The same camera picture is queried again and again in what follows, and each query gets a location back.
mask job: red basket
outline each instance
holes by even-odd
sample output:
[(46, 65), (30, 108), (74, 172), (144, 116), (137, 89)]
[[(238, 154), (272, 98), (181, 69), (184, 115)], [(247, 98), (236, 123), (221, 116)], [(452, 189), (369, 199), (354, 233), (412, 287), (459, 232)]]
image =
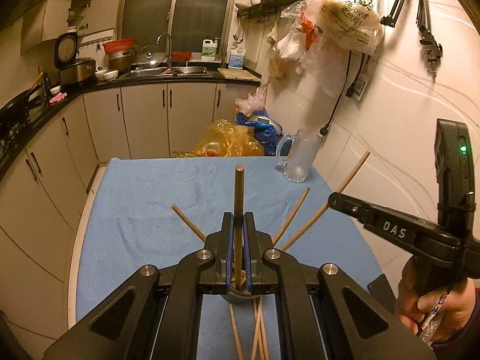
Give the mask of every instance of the red basket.
[(175, 62), (190, 61), (191, 51), (172, 51), (172, 59)]
[(135, 38), (113, 40), (112, 42), (104, 43), (102, 46), (105, 54), (108, 56), (119, 51), (130, 50), (135, 44)]

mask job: cutting board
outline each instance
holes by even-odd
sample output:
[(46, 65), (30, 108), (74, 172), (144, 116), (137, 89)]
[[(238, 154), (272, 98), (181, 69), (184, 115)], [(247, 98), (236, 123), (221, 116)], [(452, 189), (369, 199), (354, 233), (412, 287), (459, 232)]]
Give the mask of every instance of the cutting board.
[(258, 77), (254, 76), (247, 70), (222, 69), (219, 67), (218, 72), (228, 80), (256, 81), (257, 83), (261, 81)]

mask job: glass mug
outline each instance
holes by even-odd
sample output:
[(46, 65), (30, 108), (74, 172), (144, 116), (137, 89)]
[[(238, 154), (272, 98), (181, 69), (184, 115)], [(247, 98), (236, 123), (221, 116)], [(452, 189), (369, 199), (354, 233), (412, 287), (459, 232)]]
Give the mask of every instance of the glass mug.
[(286, 161), (280, 161), (277, 168), (288, 180), (303, 183), (320, 149), (322, 137), (319, 132), (305, 129), (298, 130), (297, 135), (286, 133), (277, 145), (277, 157), (288, 140), (292, 141), (289, 156)]

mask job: cabinet handle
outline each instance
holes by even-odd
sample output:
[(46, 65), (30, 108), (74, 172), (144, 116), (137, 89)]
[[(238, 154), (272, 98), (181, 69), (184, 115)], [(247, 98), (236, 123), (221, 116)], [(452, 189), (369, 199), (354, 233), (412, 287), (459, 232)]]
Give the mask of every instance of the cabinet handle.
[(30, 168), (30, 170), (31, 170), (32, 173), (33, 173), (33, 180), (37, 181), (37, 180), (38, 180), (38, 179), (37, 179), (37, 175), (35, 174), (35, 171), (34, 171), (33, 168), (32, 168), (32, 164), (31, 164), (30, 161), (28, 161), (28, 160), (25, 160), (25, 162), (27, 163), (28, 167)]
[(63, 120), (63, 124), (65, 125), (65, 129), (66, 129), (66, 131), (67, 131), (66, 135), (67, 135), (67, 137), (68, 137), (68, 126), (67, 126), (67, 122), (66, 122), (66, 120), (65, 120), (64, 117), (63, 117), (61, 120)]
[(40, 169), (40, 165), (38, 164), (37, 158), (35, 157), (35, 154), (33, 153), (33, 151), (30, 153), (30, 155), (32, 156), (35, 163), (37, 164), (39, 174), (42, 174), (42, 169)]

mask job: kitchen sink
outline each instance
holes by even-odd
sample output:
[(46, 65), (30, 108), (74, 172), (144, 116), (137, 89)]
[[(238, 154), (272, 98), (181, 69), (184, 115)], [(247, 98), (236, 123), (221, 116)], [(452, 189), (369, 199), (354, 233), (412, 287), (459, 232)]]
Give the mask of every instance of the kitchen sink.
[(132, 80), (145, 77), (186, 77), (186, 76), (205, 76), (208, 75), (208, 70), (203, 66), (188, 66), (188, 67), (156, 67), (153, 69), (132, 70), (117, 78), (118, 80)]

